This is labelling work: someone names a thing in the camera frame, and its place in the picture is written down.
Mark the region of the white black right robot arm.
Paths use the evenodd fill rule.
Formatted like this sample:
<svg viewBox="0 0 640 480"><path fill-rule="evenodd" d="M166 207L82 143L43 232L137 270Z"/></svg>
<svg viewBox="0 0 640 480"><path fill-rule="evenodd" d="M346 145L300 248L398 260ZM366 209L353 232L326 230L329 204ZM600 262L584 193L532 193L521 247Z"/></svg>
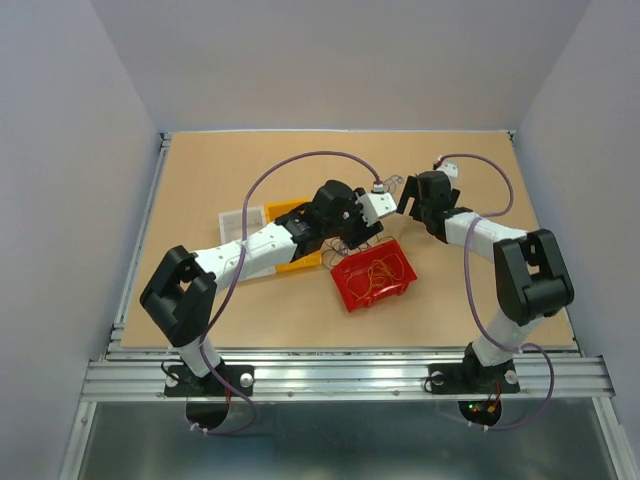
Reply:
<svg viewBox="0 0 640 480"><path fill-rule="evenodd" d="M409 177L397 211L423 223L441 242L462 247L465 269L471 254L490 261L499 308L490 324L479 328L461 362L430 367L430 390L471 394L499 385L516 392L517 382L506 377L514 356L544 319L573 302L574 286L551 231L505 227L458 206L460 193L452 181L441 169Z"/></svg>

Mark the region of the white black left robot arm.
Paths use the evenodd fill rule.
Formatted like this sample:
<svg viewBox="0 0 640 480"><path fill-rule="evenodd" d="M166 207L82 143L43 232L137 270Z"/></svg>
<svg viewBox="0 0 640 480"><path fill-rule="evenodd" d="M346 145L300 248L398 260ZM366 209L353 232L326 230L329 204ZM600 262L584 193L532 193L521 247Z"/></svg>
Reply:
<svg viewBox="0 0 640 480"><path fill-rule="evenodd" d="M355 190L329 180L313 199L241 239L189 252L166 252L140 296L140 304L189 368L188 382L199 393L222 382L221 358L207 339L216 295L265 269L298 261L325 240L340 239L353 250L383 230L381 220L396 211L382 185Z"/></svg>

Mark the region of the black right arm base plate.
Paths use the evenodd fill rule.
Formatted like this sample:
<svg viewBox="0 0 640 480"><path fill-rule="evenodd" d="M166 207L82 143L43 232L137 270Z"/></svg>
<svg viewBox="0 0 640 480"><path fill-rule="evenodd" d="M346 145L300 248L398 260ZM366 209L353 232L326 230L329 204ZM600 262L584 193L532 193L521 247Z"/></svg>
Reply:
<svg viewBox="0 0 640 480"><path fill-rule="evenodd" d="M463 362L428 366L431 392L435 395L488 395L496 393L497 387L502 394L519 393L517 377L509 382L508 372L515 372L512 361L492 367L466 366Z"/></svg>

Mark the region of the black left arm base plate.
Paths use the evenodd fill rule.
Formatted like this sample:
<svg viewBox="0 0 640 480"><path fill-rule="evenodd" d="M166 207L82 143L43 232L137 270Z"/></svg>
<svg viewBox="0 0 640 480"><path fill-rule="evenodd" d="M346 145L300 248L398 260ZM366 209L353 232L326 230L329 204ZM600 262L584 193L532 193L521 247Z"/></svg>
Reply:
<svg viewBox="0 0 640 480"><path fill-rule="evenodd" d="M253 394L255 369L251 365L225 364L217 368L219 375L246 396ZM200 378L185 364L161 365L165 374L164 395L169 398L224 397L228 389L211 373Z"/></svg>

